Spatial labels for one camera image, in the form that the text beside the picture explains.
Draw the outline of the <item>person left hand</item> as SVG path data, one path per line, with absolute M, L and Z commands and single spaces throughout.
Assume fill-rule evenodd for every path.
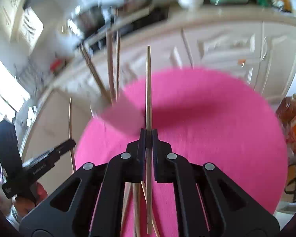
M 38 195 L 36 203 L 33 203 L 31 200 L 27 198 L 23 198 L 19 196 L 13 197 L 12 199 L 13 206 L 20 217 L 26 216 L 32 209 L 35 208 L 36 205 L 38 205 L 48 197 L 47 191 L 45 190 L 45 188 L 41 183 L 37 182 L 36 188 L 37 188 L 37 195 Z

